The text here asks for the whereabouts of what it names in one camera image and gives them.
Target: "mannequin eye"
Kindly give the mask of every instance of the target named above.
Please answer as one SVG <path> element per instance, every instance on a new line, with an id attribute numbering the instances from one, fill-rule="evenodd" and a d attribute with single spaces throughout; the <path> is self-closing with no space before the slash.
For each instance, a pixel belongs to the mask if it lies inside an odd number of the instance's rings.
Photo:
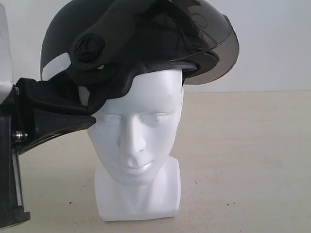
<path id="1" fill-rule="evenodd" d="M 97 118 L 97 122 L 109 123 L 109 122 L 118 122 L 121 117 L 119 115 L 102 115 Z"/>
<path id="2" fill-rule="evenodd" d="M 168 114 L 162 113 L 162 114 L 148 114 L 141 116 L 141 121 L 146 124 L 155 124 L 161 122 Z"/>

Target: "mannequin lips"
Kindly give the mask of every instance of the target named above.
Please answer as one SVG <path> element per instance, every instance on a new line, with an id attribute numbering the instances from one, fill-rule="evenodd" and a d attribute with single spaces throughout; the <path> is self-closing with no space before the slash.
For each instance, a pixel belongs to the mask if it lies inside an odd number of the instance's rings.
<path id="1" fill-rule="evenodd" d="M 132 175 L 132 176 L 139 176 L 143 174 L 146 170 L 148 170 L 151 165 L 153 164 L 153 161 L 140 167 L 131 167 L 131 166 L 122 166 L 119 163 L 115 162 L 115 164 L 126 174 Z"/>

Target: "tinted visor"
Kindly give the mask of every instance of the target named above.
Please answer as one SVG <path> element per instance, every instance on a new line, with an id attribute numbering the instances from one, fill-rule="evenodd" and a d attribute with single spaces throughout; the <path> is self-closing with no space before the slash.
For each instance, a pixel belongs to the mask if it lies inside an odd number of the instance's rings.
<path id="1" fill-rule="evenodd" d="M 74 40 L 69 54 L 74 67 L 87 71 L 109 64 L 183 60 L 207 51 L 219 62 L 204 83 L 226 74 L 239 54 L 229 20 L 206 1 L 116 0 Z M 204 70 L 204 63 L 199 65 Z"/>

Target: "black mount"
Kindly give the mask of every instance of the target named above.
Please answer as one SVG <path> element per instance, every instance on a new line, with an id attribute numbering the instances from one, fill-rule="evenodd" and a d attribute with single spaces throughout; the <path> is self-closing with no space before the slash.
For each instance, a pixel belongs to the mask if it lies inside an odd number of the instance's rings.
<path id="1" fill-rule="evenodd" d="M 21 78 L 0 104 L 0 228 L 30 220 L 24 210 L 19 155 L 96 123 L 85 106 L 68 105 L 51 85 Z"/>

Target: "mannequin nose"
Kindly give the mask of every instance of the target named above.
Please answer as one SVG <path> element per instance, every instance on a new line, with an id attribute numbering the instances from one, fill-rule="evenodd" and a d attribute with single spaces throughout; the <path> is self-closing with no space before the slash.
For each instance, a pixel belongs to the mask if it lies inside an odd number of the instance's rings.
<path id="1" fill-rule="evenodd" d="M 139 152 L 145 150 L 146 142 L 136 119 L 132 118 L 123 122 L 118 146 L 124 154 L 131 157 L 135 157 Z"/>

